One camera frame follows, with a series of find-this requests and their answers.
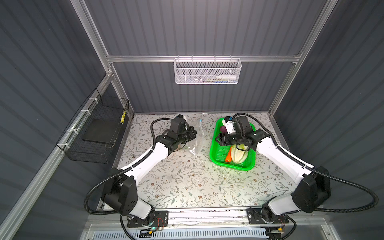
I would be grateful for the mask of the toy orange carrot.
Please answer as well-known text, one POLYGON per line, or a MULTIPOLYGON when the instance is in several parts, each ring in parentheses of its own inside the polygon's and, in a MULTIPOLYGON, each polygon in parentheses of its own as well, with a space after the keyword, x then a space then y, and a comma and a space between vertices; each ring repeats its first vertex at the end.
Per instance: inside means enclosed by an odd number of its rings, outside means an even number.
POLYGON ((232 149, 229 149, 229 152, 225 158, 225 162, 229 164, 232 161, 232 149))

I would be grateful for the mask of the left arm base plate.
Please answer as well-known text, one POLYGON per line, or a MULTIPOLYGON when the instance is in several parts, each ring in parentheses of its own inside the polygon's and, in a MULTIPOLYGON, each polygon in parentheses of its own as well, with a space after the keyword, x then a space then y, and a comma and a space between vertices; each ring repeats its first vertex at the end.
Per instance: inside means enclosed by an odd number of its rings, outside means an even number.
POLYGON ((169 219, 169 211, 152 211, 145 219, 137 216, 128 216, 128 228, 141 227, 167 227, 169 219))

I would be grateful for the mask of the clear zip top bag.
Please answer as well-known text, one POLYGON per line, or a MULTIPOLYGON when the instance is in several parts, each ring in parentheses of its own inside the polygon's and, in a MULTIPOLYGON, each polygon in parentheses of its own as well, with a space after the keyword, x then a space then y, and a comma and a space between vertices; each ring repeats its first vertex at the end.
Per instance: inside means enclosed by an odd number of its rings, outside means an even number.
POLYGON ((197 136, 192 141, 182 144, 182 150, 187 150, 192 156, 197 157, 197 155, 201 152, 205 141, 202 119, 193 121, 191 125, 197 132, 197 136))

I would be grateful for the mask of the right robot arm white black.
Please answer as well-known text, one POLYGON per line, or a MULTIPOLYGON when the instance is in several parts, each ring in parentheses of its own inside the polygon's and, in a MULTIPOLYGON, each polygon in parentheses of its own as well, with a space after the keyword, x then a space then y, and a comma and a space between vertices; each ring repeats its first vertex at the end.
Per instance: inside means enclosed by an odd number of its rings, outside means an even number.
POLYGON ((220 122, 225 131, 216 135, 215 141, 220 146, 235 146, 240 152, 253 150, 267 157, 282 169, 296 184, 296 189, 285 195, 273 197, 263 204, 262 214, 267 221, 289 212, 301 211, 312 213, 331 196, 328 171, 315 168, 300 160, 279 145, 266 127, 254 130, 249 123, 250 115, 224 117, 220 122))

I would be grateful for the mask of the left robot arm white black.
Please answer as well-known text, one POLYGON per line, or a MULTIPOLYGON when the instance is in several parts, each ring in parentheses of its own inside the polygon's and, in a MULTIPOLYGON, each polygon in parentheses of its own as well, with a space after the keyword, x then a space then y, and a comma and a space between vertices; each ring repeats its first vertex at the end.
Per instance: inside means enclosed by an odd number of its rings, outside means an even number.
POLYGON ((179 145, 196 139, 197 131, 188 124, 183 115, 170 119, 171 125, 164 134, 155 136, 153 126, 168 118, 157 119, 151 123, 153 146, 138 159, 121 168, 120 176, 106 181, 102 193, 102 201, 121 216, 134 216, 145 222, 155 217, 155 208, 138 196, 138 185, 142 179, 162 160, 175 152, 179 145))

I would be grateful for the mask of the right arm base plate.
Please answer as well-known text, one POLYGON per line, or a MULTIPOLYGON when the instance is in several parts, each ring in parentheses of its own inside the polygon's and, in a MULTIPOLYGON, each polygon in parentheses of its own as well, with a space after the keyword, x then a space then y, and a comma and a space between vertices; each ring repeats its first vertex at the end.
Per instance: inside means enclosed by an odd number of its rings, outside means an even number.
POLYGON ((284 226, 290 222, 287 217, 275 215, 266 208, 247 208, 246 213, 251 225, 282 224, 284 226))

